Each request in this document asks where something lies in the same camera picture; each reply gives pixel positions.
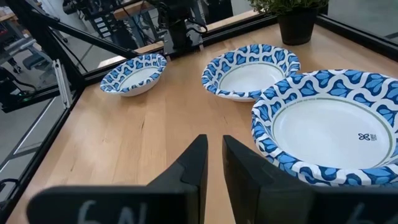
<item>cable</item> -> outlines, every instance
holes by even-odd
[[[83,13],[81,13],[80,10],[78,10],[75,2],[72,0],[71,3],[73,4],[73,7],[75,7],[75,9],[77,9],[76,12],[77,12],[77,16],[79,17],[79,19],[80,20],[84,19],[85,15]]]
[[[31,87],[32,89],[34,89],[33,93],[35,93],[35,92],[37,91],[36,87],[33,86],[33,85],[31,85],[31,84],[21,82],[21,81],[19,81],[19,80],[16,79],[16,78],[15,78],[13,81],[15,81],[16,83],[18,83],[18,84],[20,84],[20,85]]]
[[[206,31],[199,31],[199,30],[196,30],[196,29],[193,28],[193,27],[190,27],[190,28],[187,29],[187,31],[193,30],[193,31],[197,32],[198,34],[206,34],[206,33],[208,32],[207,26],[201,24],[200,22],[198,22],[198,21],[193,21],[193,20],[191,20],[191,19],[187,19],[187,21],[188,21],[188,22],[191,22],[191,23],[193,23],[193,24],[199,25],[199,26],[205,28],[205,30],[206,30]]]
[[[140,27],[140,26],[138,25],[138,23],[136,22],[135,18],[131,17],[130,13],[128,13],[127,10],[126,10],[124,7],[122,7],[122,9],[123,9],[123,11],[127,14],[127,16],[133,21],[135,27],[137,27],[138,33],[139,33],[141,39],[142,39],[142,40],[145,40],[145,38],[144,38],[144,36],[145,36],[147,39],[150,40],[150,43],[153,44],[155,41],[154,41],[152,38],[150,38],[150,37],[141,29],[141,27]]]
[[[78,59],[78,57],[69,49],[69,47],[54,33],[52,29],[50,29],[50,32],[52,35],[65,47],[70,54],[77,60],[77,62],[81,65],[81,67],[85,70],[85,72],[88,72],[87,68],[83,65],[83,63]]]
[[[0,181],[0,185],[1,184],[5,184],[7,182],[12,182],[15,183],[15,186],[12,188],[11,193],[8,195],[7,200],[2,201],[1,203],[7,203],[8,200],[11,199],[11,197],[14,195],[14,192],[16,191],[16,189],[18,189],[18,187],[21,185],[21,182],[18,179],[13,179],[13,178],[6,178]]]
[[[140,6],[140,9],[139,9],[139,14],[138,14],[138,21],[139,21],[139,19],[140,19],[140,17],[141,17],[141,18],[143,18],[147,23],[151,23],[152,21],[148,21],[147,19],[145,19],[145,17],[142,16],[142,7],[144,6],[144,3],[145,3],[145,0],[142,0],[141,6]]]

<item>floor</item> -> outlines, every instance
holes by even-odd
[[[232,6],[234,15],[251,10],[249,1],[245,0],[232,0]],[[157,25],[157,12],[151,11],[150,16],[155,25]],[[338,21],[346,22],[347,24],[370,31],[377,35],[383,37],[387,36],[392,41],[396,41],[398,43],[398,26],[396,26],[398,23],[398,2],[396,0],[330,0],[329,16]],[[67,46],[81,60],[82,64],[88,71],[96,69],[100,61],[116,56],[111,52],[74,37],[68,37]],[[29,51],[21,52],[14,58],[20,65],[22,65],[22,61],[29,55]],[[75,64],[78,63],[72,55],[70,55],[70,57]],[[10,71],[12,70],[8,63],[5,63],[2,66]],[[56,78],[53,75],[49,76],[45,79],[45,82],[43,82],[39,78],[40,75],[43,74],[43,71],[35,69],[27,70],[24,67],[23,69],[24,71],[21,74],[16,75],[20,81],[31,83],[37,87],[56,83]],[[33,128],[33,131],[19,146],[19,149],[16,152],[21,153],[26,151],[26,153],[20,157],[16,156],[16,158],[11,160],[6,166],[0,167],[0,179],[18,178],[20,176],[25,166],[34,155],[33,149],[41,144],[50,128],[61,115],[63,108],[60,98],[58,97],[54,100],[37,103],[36,105],[13,111],[8,114],[0,111],[0,162],[2,162],[10,152],[16,148],[16,145],[18,145],[26,131],[44,110],[45,113],[38,125]],[[0,192],[0,201],[7,197],[11,187],[12,184],[8,184],[6,188]]]

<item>printed logo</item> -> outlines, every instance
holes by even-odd
[[[377,137],[375,134],[361,134],[358,133],[359,140],[367,140],[367,141],[377,141]]]

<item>blue and white paper bowl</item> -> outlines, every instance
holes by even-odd
[[[269,162],[306,183],[396,187],[397,112],[398,80],[320,70],[264,90],[252,135]]]
[[[235,101],[254,101],[266,89],[300,70],[297,56],[286,49],[252,44],[214,58],[201,76],[209,92]]]
[[[159,81],[166,64],[166,59],[160,54],[138,56],[105,75],[100,87],[106,93],[136,96]]]

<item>potted plant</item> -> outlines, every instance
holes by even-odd
[[[250,0],[259,12],[278,16],[282,41],[287,45],[300,45],[311,40],[318,8],[329,0]]]

